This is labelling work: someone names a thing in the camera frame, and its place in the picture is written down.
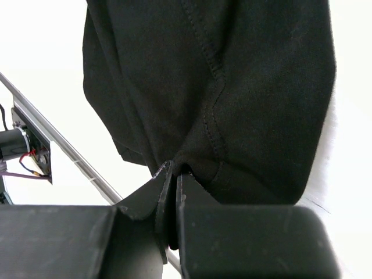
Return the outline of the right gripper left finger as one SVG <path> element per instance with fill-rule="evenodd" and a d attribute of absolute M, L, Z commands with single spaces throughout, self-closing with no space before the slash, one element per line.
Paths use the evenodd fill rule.
<path fill-rule="evenodd" d="M 1 277 L 161 278 L 172 171 L 113 206 L 1 206 Z"/>

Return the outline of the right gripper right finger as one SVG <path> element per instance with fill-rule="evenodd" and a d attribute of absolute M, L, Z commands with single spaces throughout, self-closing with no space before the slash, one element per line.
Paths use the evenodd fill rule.
<path fill-rule="evenodd" d="M 190 174 L 177 179 L 184 278 L 340 278 L 314 211 L 291 205 L 222 205 Z"/>

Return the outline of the black skirt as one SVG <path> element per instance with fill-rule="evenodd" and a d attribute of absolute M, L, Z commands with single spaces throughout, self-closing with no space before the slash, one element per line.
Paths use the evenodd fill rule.
<path fill-rule="evenodd" d="M 335 79 L 328 1 L 88 1 L 83 88 L 123 160 L 295 204 Z"/>

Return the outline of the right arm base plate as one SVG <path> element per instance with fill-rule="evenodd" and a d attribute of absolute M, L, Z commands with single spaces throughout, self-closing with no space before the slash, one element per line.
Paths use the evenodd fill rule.
<path fill-rule="evenodd" d="M 12 128 L 8 128 L 4 107 L 1 107 L 1 121 L 1 204 L 12 204 L 5 176 L 52 182 L 50 144 L 42 140 L 34 128 L 29 128 L 22 117 L 13 123 Z M 8 171 L 7 162 L 14 159 L 27 174 Z"/>

